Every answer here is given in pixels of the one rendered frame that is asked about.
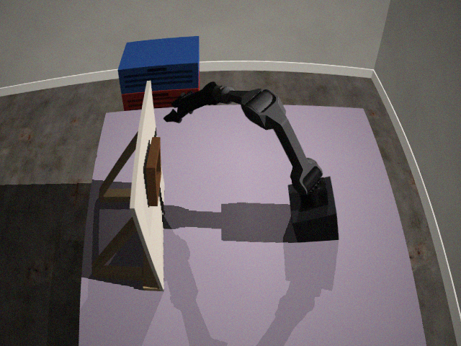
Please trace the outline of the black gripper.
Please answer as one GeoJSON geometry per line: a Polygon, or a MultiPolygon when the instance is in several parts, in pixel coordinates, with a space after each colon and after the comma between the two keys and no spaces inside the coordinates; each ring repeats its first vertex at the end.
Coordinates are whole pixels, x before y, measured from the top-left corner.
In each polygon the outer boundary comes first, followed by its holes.
{"type": "Polygon", "coordinates": [[[193,91],[187,92],[187,95],[182,92],[181,95],[174,101],[172,102],[172,106],[174,108],[178,107],[177,112],[172,109],[172,111],[164,117],[164,120],[166,122],[175,122],[175,123],[180,123],[182,121],[182,118],[189,114],[192,114],[195,108],[191,106],[189,103],[189,96],[193,93],[193,91]],[[178,104],[179,103],[179,104],[178,104]]]}

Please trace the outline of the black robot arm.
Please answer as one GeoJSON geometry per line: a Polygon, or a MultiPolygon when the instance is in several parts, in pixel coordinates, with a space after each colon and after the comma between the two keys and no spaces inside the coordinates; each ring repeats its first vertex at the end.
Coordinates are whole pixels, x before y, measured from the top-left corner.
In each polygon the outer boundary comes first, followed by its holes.
{"type": "Polygon", "coordinates": [[[235,91],[232,87],[218,86],[212,81],[202,90],[189,96],[189,103],[195,109],[205,105],[232,102],[241,105],[245,116],[251,122],[265,130],[273,129],[276,133],[292,165],[290,178],[292,186],[300,193],[303,211],[328,205],[328,191],[322,177],[323,171],[315,160],[306,158],[285,115],[286,110],[273,91],[268,89],[235,91]]]}

